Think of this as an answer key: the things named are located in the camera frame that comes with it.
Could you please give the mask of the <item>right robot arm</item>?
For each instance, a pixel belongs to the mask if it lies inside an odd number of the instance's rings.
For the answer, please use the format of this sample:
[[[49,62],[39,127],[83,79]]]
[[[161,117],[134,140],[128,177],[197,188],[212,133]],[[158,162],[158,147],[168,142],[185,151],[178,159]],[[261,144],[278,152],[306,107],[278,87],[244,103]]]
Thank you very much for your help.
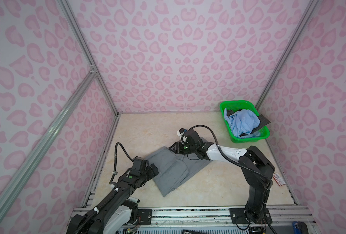
[[[196,127],[208,129],[214,142],[204,141],[194,130]],[[258,223],[262,219],[266,220],[266,204],[273,185],[275,167],[258,147],[220,146],[215,133],[204,125],[197,125],[190,129],[181,128],[177,135],[180,140],[169,147],[173,153],[185,156],[194,154],[198,160],[222,161],[240,167],[249,185],[249,197],[244,209],[244,218],[252,223]]]

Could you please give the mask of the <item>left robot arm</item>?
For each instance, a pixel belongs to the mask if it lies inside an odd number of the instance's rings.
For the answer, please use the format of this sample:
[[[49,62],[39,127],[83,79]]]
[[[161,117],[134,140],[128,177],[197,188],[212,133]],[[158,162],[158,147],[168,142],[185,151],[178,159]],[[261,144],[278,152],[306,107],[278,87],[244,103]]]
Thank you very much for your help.
[[[134,158],[129,168],[114,188],[95,207],[84,215],[75,215],[69,222],[68,234],[115,234],[123,225],[137,226],[138,204],[130,197],[159,174],[155,164],[140,157]]]

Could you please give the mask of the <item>grey long sleeve shirt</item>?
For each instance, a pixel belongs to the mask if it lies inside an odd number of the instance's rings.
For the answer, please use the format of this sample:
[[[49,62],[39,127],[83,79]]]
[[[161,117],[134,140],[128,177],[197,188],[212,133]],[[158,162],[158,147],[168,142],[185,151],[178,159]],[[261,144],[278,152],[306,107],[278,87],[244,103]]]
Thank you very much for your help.
[[[153,181],[164,197],[210,164],[210,161],[201,160],[194,153],[178,154],[177,149],[174,143],[171,147],[164,146],[146,156],[149,164],[154,164],[159,171]]]

